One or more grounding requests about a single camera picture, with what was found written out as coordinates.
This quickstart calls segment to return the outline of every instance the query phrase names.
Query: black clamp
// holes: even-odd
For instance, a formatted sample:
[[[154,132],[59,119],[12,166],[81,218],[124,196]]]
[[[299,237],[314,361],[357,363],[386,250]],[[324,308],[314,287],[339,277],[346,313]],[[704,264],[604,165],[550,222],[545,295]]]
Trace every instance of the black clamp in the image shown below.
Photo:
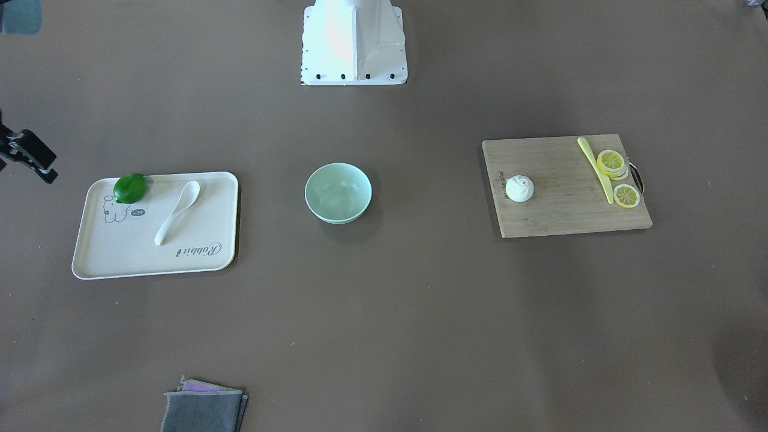
[[[14,133],[2,124],[0,111],[0,156],[10,161],[21,162],[30,167],[45,183],[53,183],[58,173],[51,169],[56,154],[32,131],[27,129]],[[0,158],[0,171],[5,168]]]

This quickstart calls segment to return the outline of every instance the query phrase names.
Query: lime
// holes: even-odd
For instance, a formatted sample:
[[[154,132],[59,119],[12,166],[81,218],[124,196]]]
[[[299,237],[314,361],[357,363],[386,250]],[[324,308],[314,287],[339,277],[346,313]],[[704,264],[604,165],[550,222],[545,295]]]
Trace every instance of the lime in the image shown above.
[[[113,192],[114,200],[118,204],[133,204],[147,192],[147,180],[137,172],[124,175],[114,184]]]

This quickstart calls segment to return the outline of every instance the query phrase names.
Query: bowl rim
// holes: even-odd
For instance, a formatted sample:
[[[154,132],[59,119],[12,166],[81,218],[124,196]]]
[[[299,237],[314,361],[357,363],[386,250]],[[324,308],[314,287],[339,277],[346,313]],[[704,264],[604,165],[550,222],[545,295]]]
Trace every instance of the bowl rim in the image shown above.
[[[349,218],[346,218],[346,219],[328,219],[328,218],[324,218],[323,216],[320,216],[319,214],[317,214],[317,212],[315,211],[315,209],[314,209],[314,208],[312,208],[312,205],[310,204],[310,200],[309,200],[309,198],[306,196],[306,192],[307,192],[307,190],[308,190],[308,187],[310,186],[310,182],[312,181],[312,177],[314,177],[314,176],[315,176],[315,174],[317,174],[318,172],[322,171],[323,169],[326,169],[326,168],[328,168],[328,167],[331,167],[331,166],[334,166],[334,165],[344,165],[344,166],[346,166],[346,167],[350,167],[350,168],[352,168],[353,170],[357,170],[357,171],[358,171],[360,174],[362,174],[362,176],[363,176],[363,177],[366,179],[366,182],[368,183],[368,189],[370,190],[370,192],[368,193],[368,200],[366,201],[366,205],[362,206],[362,210],[360,210],[360,212],[358,212],[357,214],[355,214],[355,215],[353,215],[353,216],[351,216],[351,217],[349,217]],[[324,221],[324,222],[328,222],[328,223],[330,223],[330,224],[345,224],[346,222],[351,222],[351,221],[354,221],[355,219],[359,218],[359,217],[360,217],[360,215],[361,215],[363,212],[365,212],[365,211],[368,209],[368,206],[371,204],[371,198],[372,198],[372,196],[373,196],[373,186],[371,185],[371,179],[370,179],[370,178],[368,178],[368,175],[367,175],[367,174],[366,174],[366,173],[365,173],[363,170],[361,170],[360,168],[356,167],[355,165],[353,165],[353,164],[348,164],[348,163],[346,163],[346,162],[331,162],[331,163],[329,163],[329,164],[325,164],[325,165],[323,165],[323,166],[322,166],[322,167],[320,167],[320,168],[317,168],[317,169],[316,169],[316,170],[315,170],[315,171],[314,171],[314,172],[313,172],[313,173],[312,173],[312,174],[311,174],[311,175],[310,175],[310,176],[309,176],[309,177],[306,179],[306,184],[304,185],[304,202],[306,202],[306,206],[307,206],[308,208],[310,208],[310,211],[311,211],[311,212],[312,212],[312,213],[313,213],[315,216],[317,216],[317,217],[318,217],[318,219],[320,219],[321,221]]]

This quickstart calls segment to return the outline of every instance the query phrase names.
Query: bowl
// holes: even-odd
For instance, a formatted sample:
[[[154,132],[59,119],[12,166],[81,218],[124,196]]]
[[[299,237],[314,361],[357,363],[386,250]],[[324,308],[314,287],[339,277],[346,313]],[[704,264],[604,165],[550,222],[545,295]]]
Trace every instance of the bowl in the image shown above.
[[[329,224],[348,224],[371,202],[371,181],[354,165],[336,162],[317,168],[304,188],[310,210]]]

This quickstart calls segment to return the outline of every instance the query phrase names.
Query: cloth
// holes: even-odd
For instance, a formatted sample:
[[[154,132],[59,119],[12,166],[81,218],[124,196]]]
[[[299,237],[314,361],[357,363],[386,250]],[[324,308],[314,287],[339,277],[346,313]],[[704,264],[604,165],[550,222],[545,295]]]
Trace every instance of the cloth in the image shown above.
[[[40,0],[10,0],[0,4],[0,28],[6,35],[33,35],[40,30]]]
[[[248,402],[241,390],[183,378],[165,396],[161,432],[238,432]]]

